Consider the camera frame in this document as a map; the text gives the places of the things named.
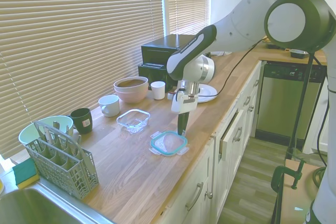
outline green mug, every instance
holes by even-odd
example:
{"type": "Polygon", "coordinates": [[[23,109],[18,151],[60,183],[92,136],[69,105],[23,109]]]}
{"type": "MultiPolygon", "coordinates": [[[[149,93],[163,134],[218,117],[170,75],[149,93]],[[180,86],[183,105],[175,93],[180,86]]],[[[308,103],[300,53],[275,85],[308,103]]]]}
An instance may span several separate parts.
{"type": "Polygon", "coordinates": [[[73,124],[79,134],[87,134],[92,131],[92,115],[88,108],[81,108],[72,111],[70,114],[73,124]]]}

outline dish drying rack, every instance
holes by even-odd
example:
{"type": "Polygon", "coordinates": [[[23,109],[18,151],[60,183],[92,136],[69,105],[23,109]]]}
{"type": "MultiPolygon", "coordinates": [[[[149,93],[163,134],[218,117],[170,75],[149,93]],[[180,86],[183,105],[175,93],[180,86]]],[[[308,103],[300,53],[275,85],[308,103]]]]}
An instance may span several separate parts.
{"type": "Polygon", "coordinates": [[[25,147],[38,172],[72,196],[84,199],[99,181],[92,154],[77,143],[81,136],[76,141],[56,127],[41,122],[34,125],[40,137],[25,147]]]}

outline green clamp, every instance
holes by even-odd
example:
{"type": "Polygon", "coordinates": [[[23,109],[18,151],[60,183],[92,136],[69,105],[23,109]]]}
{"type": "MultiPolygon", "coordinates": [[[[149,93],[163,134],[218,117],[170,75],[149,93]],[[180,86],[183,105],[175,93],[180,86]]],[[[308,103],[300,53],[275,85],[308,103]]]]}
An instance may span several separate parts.
{"type": "Polygon", "coordinates": [[[300,159],[300,164],[298,167],[298,170],[292,170],[288,167],[285,167],[283,165],[278,166],[277,168],[275,168],[274,172],[273,172],[273,177],[272,177],[272,181],[271,181],[271,187],[273,189],[273,191],[275,191],[276,193],[279,191],[279,184],[280,184],[280,180],[283,176],[283,174],[288,174],[289,176],[292,176],[294,178],[294,182],[293,185],[291,186],[292,189],[296,189],[297,188],[297,184],[299,179],[302,176],[302,168],[303,165],[306,161],[304,161],[303,159],[300,159]]]}

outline cabinet handle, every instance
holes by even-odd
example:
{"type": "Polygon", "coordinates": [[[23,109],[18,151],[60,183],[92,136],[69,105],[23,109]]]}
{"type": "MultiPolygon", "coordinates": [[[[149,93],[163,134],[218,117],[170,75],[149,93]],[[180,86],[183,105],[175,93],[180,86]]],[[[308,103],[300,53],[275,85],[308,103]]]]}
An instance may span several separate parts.
{"type": "Polygon", "coordinates": [[[258,84],[259,84],[259,80],[256,80],[256,82],[253,84],[253,87],[258,86],[258,84]]]}
{"type": "Polygon", "coordinates": [[[254,109],[254,106],[253,106],[253,105],[250,105],[250,106],[248,107],[248,109],[247,109],[247,110],[248,110],[249,112],[252,112],[252,111],[253,111],[253,109],[254,109]]]}
{"type": "Polygon", "coordinates": [[[206,191],[205,196],[207,196],[208,199],[212,199],[214,197],[214,194],[213,193],[208,193],[208,191],[206,191]]]}
{"type": "Polygon", "coordinates": [[[242,131],[243,131],[243,127],[239,127],[235,137],[233,138],[233,141],[235,141],[235,142],[240,141],[240,136],[242,135],[242,131]]]}
{"type": "Polygon", "coordinates": [[[249,104],[249,102],[250,102],[250,100],[251,100],[251,97],[250,97],[250,96],[248,96],[248,97],[246,98],[246,101],[244,102],[244,105],[248,105],[248,104],[249,104]]]}
{"type": "Polygon", "coordinates": [[[185,204],[185,207],[187,208],[188,211],[190,211],[190,210],[193,208],[193,206],[196,204],[198,198],[199,198],[200,195],[201,195],[203,186],[204,186],[204,183],[203,183],[203,182],[202,182],[202,183],[197,183],[198,193],[197,193],[197,195],[196,195],[196,198],[195,198],[195,199],[193,200],[193,202],[191,202],[190,204],[189,204],[189,203],[185,204]]]}

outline white mug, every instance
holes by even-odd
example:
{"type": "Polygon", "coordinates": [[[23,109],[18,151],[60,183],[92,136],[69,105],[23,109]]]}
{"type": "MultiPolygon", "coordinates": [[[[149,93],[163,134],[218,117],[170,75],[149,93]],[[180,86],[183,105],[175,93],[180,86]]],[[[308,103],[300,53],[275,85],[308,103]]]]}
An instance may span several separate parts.
{"type": "Polygon", "coordinates": [[[118,115],[120,112],[119,97],[117,95],[111,94],[102,97],[99,99],[98,103],[101,112],[108,118],[118,115]]]}

